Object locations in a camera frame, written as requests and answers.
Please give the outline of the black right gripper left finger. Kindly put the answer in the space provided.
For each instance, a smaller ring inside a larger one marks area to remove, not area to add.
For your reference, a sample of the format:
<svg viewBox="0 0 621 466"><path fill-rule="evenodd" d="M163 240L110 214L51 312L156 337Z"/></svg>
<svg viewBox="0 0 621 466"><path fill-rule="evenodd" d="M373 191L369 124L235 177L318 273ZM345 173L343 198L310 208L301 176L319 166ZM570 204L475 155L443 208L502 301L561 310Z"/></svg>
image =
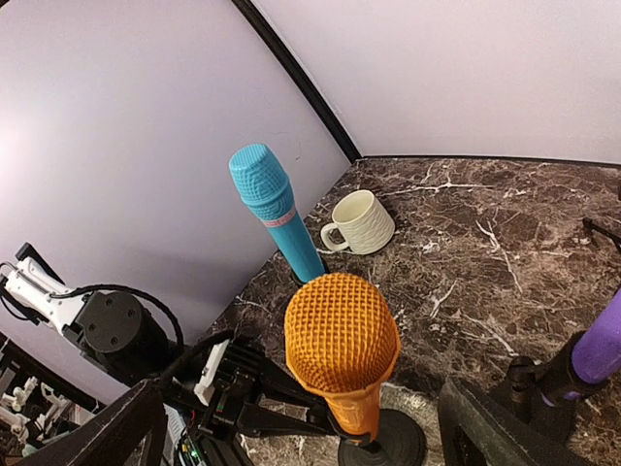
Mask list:
<svg viewBox="0 0 621 466"><path fill-rule="evenodd" d="M136 384L87 425L62 449L64 465L122 465L139 453L141 465L158 465L166 438L166 414L159 381Z"/></svg>

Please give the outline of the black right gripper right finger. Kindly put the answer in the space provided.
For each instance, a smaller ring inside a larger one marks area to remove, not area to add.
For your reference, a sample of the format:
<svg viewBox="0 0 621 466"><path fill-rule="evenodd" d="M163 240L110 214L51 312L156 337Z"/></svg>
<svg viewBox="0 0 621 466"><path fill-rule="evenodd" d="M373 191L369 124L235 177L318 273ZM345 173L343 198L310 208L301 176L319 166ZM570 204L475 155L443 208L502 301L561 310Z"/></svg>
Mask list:
<svg viewBox="0 0 621 466"><path fill-rule="evenodd" d="M558 450L547 439L469 383L447 379L439 397L447 465L552 465Z"/></svg>

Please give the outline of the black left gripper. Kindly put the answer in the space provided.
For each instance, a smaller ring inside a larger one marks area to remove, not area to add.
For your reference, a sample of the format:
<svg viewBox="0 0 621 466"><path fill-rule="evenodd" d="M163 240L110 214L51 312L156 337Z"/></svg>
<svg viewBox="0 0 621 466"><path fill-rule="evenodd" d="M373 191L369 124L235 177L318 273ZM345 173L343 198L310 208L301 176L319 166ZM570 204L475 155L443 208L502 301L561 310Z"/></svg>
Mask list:
<svg viewBox="0 0 621 466"><path fill-rule="evenodd" d="M231 342L208 407L193 392L214 345ZM272 361L260 344L225 330L186 349L160 376L165 400L190 415L173 442L174 465L250 465L241 436L334 437L318 396Z"/></svg>

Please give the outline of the black round-base orange mic stand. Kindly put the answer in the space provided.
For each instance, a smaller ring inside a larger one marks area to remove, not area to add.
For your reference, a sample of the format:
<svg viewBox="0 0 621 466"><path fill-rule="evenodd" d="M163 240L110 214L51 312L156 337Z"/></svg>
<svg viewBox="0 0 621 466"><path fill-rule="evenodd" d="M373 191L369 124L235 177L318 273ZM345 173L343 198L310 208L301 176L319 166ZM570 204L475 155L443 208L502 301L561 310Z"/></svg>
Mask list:
<svg viewBox="0 0 621 466"><path fill-rule="evenodd" d="M337 465L422 465L427 456L427 438L420 424L408 413L388 402L393 383L379 386L379 422L376 437L346 433L337 423L326 401L323 410L332 436L339 439Z"/></svg>

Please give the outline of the orange toy microphone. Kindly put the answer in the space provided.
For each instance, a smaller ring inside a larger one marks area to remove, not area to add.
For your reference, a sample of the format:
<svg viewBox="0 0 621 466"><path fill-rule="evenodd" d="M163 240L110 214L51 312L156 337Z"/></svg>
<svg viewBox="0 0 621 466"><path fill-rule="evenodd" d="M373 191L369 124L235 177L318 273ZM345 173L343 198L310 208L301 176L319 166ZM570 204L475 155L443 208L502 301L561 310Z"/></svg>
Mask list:
<svg viewBox="0 0 621 466"><path fill-rule="evenodd" d="M284 340L297 382L326 401L346 435L374 440L380 386L401 352L398 326L378 288L347 273L306 283L287 306Z"/></svg>

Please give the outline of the black round-base blue mic stand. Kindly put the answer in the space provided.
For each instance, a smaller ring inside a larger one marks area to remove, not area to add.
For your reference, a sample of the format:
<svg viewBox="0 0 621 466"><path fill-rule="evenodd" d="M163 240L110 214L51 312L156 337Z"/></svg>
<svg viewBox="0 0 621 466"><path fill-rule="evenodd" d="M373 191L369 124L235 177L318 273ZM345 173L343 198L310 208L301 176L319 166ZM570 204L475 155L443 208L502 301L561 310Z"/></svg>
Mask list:
<svg viewBox="0 0 621 466"><path fill-rule="evenodd" d="M312 282L313 280L315 280L316 278L322 277L323 275L326 275L330 272L329 266L327 264L327 262L325 260L322 261L322 272L319 275L316 275L315 277L311 278L310 281ZM298 287L301 288L302 286L304 286L305 284L308 283L308 281L303 281L301 280L298 275L295 273L294 270L291 270L290 272L290 279L292 282L294 282L294 284Z"/></svg>

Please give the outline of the blue toy microphone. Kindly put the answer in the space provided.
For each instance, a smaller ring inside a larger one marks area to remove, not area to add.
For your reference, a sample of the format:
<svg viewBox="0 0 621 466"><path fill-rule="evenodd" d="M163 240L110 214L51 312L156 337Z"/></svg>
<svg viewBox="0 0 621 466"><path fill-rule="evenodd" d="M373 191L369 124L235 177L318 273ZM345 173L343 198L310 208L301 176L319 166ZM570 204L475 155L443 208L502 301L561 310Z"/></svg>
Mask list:
<svg viewBox="0 0 621 466"><path fill-rule="evenodd" d="M322 260L273 152L263 144L245 146L230 158L229 172L242 202L267 228L291 270L308 282L319 275Z"/></svg>

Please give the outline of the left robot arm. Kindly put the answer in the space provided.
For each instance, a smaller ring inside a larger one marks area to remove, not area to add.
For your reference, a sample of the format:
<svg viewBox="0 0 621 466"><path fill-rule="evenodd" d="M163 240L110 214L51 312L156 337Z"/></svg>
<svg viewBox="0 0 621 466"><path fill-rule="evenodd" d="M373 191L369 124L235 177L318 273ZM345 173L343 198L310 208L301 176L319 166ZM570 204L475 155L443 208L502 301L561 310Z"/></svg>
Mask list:
<svg viewBox="0 0 621 466"><path fill-rule="evenodd" d="M29 243L4 266L1 299L21 317L53 329L126 386L160 383L164 402L187 422L173 442L173 464L247 465L241 436L335 435L326 403L249 338L223 330L189 347L157 298L119 284L71 288Z"/></svg>

